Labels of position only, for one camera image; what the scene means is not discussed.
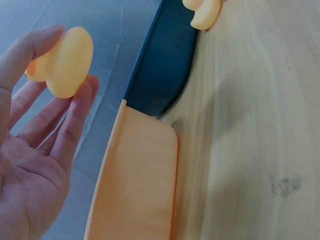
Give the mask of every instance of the finger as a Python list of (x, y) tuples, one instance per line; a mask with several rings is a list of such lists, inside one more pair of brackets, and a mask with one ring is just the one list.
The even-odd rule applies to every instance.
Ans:
[(44, 156), (49, 156), (64, 122), (65, 120), (63, 120), (54, 132), (38, 147), (38, 151), (40, 151)]
[(0, 89), (12, 92), (29, 63), (48, 52), (65, 28), (54, 25), (21, 37), (0, 57)]
[[(91, 95), (91, 102), (90, 102), (90, 107), (92, 107), (92, 105), (94, 104), (95, 102), (95, 99), (96, 99), (96, 96), (97, 96), (97, 93), (98, 93), (98, 90), (99, 90), (99, 79), (98, 77), (96, 76), (91, 76), (89, 75), (87, 78), (86, 78), (86, 81), (91, 85), (91, 88), (92, 88), (92, 95)], [(59, 125), (59, 127), (53, 132), (53, 134), (48, 137), (47, 140), (45, 140), (38, 148), (38, 150), (40, 150), (45, 156), (48, 156), (49, 153), (51, 152), (54, 144), (55, 144), (55, 141), (57, 139), (57, 136), (58, 136), (58, 132), (60, 130), (62, 126), (62, 123)]]
[(71, 101), (71, 98), (59, 99), (55, 97), (19, 132), (17, 137), (29, 144), (31, 148), (37, 148), (56, 128), (68, 110)]
[(30, 109), (39, 95), (46, 89), (45, 82), (27, 81), (13, 96), (11, 101), (8, 129), (11, 130)]
[(90, 110), (92, 91), (86, 81), (79, 87), (50, 152), (50, 156), (57, 160), (68, 174)]
[(14, 86), (29, 63), (48, 52), (63, 32), (64, 27), (56, 25), (29, 33), (0, 56), (0, 143), (7, 131)]

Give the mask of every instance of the hand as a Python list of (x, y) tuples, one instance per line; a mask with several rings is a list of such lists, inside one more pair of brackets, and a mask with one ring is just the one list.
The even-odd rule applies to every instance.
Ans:
[[(0, 239), (3, 240), (38, 239), (57, 218), (68, 195), (84, 122), (98, 92), (98, 78), (88, 76), (72, 99), (54, 98), (17, 136), (10, 133), (46, 83), (28, 81), (12, 98), (14, 86), (31, 60), (49, 51), (63, 32), (63, 26), (52, 26), (29, 33), (0, 56)], [(64, 121), (56, 128), (66, 111)]]

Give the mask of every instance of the light wood grain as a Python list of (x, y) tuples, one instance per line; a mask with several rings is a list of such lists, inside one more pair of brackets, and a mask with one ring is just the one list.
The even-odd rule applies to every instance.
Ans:
[(173, 240), (320, 239), (320, 0), (227, 0), (163, 121)]

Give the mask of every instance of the fingernail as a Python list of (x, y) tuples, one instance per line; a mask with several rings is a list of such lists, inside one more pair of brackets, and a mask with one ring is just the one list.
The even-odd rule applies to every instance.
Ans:
[(44, 29), (42, 29), (41, 31), (51, 33), (51, 32), (62, 31), (62, 30), (64, 31), (65, 28), (66, 27), (62, 24), (55, 24), (55, 25), (47, 26)]

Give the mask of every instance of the dark teal panel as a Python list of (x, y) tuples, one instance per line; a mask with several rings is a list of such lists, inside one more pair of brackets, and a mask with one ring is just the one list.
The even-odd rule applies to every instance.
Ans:
[(137, 60), (125, 99), (150, 116), (162, 115), (187, 82), (198, 31), (182, 0), (163, 0)]

